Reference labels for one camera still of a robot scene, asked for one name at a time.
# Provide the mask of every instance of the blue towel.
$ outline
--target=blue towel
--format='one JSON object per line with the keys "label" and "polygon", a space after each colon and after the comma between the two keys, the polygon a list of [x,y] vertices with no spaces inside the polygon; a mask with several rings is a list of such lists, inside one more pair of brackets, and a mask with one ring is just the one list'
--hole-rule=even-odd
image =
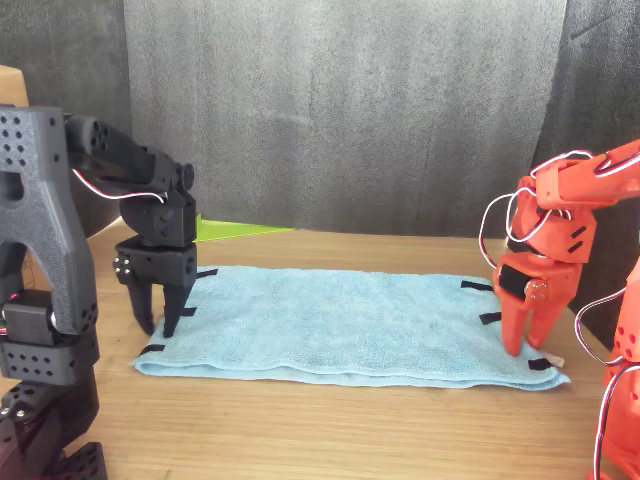
{"label": "blue towel", "polygon": [[351,386],[544,390],[569,379],[500,338],[485,279],[254,267],[198,269],[175,335],[133,362],[159,376]]}

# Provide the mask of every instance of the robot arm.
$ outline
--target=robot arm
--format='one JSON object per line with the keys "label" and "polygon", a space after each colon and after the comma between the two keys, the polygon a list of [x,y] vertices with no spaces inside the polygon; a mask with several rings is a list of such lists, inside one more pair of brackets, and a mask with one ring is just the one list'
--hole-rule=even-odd
{"label": "robot arm", "polygon": [[[1,400],[0,478],[106,480],[100,444],[63,453],[98,412],[95,274],[69,168],[94,191],[122,198],[122,216],[138,235],[116,246],[114,271],[147,333],[151,285],[165,287],[165,336],[195,281],[193,168],[57,108],[0,106],[0,135],[0,370],[21,380]],[[24,288],[27,247],[51,292]]]}
{"label": "robot arm", "polygon": [[[595,235],[591,210],[640,196],[640,140],[598,156],[580,153],[589,158],[577,160],[563,155],[536,167],[520,181],[513,232],[516,239],[526,241],[531,252],[503,255],[494,273],[495,291],[503,309],[503,341],[512,355],[520,352],[529,312],[533,317],[527,340],[538,348],[575,296]],[[588,308],[622,295],[615,347],[610,361],[605,362],[582,339],[580,318]],[[636,372],[640,370],[639,311],[640,261],[624,291],[593,302],[576,316],[580,342],[607,366],[607,390],[594,455],[596,478],[608,478],[600,477],[602,450],[632,479],[640,480],[640,377]]]}

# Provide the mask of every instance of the wooden table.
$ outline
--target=wooden table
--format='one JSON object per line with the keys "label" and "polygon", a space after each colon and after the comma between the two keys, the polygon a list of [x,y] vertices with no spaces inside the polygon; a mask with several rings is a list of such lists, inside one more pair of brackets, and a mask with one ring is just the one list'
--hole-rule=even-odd
{"label": "wooden table", "polygon": [[[566,359],[573,383],[547,392],[148,377],[129,366],[148,338],[111,269],[114,245],[130,235],[116,223],[90,240],[101,409],[72,446],[102,442],[110,480],[586,478],[603,369],[578,345],[569,312],[545,350]],[[504,242],[488,246],[497,255]],[[200,243],[198,263],[490,275],[475,239],[309,231]],[[161,289],[154,295],[158,317]]]}

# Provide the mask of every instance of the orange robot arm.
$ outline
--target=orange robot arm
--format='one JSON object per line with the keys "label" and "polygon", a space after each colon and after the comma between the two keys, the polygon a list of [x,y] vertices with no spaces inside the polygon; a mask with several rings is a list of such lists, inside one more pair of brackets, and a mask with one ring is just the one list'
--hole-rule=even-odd
{"label": "orange robot arm", "polygon": [[[591,210],[640,196],[640,140],[595,157],[581,153],[591,158],[552,159],[518,185],[512,229],[531,252],[503,255],[494,273],[502,338],[511,355],[520,353],[529,312],[533,316],[527,341],[538,348],[574,298],[595,235]],[[627,279],[614,340],[597,441],[618,467],[640,480],[640,372],[634,371],[640,370],[640,261]],[[599,455],[594,472],[599,475]]]}

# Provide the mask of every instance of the green paper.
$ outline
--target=green paper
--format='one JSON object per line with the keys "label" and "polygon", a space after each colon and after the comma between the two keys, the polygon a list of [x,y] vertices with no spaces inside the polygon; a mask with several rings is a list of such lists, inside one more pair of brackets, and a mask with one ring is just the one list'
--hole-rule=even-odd
{"label": "green paper", "polygon": [[260,235],[261,233],[288,232],[293,228],[267,227],[264,225],[250,225],[248,223],[218,222],[216,220],[203,220],[202,214],[196,218],[198,235],[196,242],[221,240],[223,238],[245,237],[247,235]]}

